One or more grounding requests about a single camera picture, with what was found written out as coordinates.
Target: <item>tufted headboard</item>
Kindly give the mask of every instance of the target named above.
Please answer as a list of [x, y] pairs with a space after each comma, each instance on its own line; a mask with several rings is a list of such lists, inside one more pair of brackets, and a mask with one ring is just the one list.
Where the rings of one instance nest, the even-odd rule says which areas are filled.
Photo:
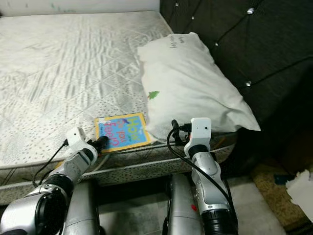
[[161, 1], [173, 31], [198, 33], [260, 123], [261, 133], [239, 132], [236, 167], [273, 154], [313, 110], [312, 9], [312, 0]]

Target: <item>pillow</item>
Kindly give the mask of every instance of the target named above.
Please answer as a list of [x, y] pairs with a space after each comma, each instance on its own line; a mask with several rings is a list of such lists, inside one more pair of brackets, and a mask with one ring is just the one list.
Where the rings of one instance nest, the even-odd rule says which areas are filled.
[[215, 65], [196, 33], [171, 34], [138, 48], [148, 97], [146, 130], [165, 140], [171, 121], [208, 117], [212, 132], [260, 127], [243, 97]]

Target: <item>white mattress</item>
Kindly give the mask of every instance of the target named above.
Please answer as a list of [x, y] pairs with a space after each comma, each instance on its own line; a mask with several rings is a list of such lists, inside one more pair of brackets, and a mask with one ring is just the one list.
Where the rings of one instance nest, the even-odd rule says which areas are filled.
[[146, 113], [136, 49], [169, 33], [156, 12], [1, 18], [0, 168], [45, 162], [73, 126], [94, 138], [94, 118]]

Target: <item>children's book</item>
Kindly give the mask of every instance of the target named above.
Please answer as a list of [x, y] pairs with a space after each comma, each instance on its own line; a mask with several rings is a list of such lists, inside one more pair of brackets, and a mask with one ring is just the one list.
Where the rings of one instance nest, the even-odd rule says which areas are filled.
[[142, 113], [96, 118], [97, 139], [101, 136], [109, 138], [109, 144], [102, 152], [115, 152], [150, 144], [145, 125]]

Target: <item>book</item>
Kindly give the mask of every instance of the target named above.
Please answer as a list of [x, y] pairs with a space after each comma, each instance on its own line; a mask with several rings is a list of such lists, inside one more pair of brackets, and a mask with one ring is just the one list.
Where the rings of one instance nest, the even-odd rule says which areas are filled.
[[102, 152], [116, 152], [150, 144], [145, 125], [142, 113], [96, 118], [97, 139], [101, 136], [109, 138], [109, 144]]

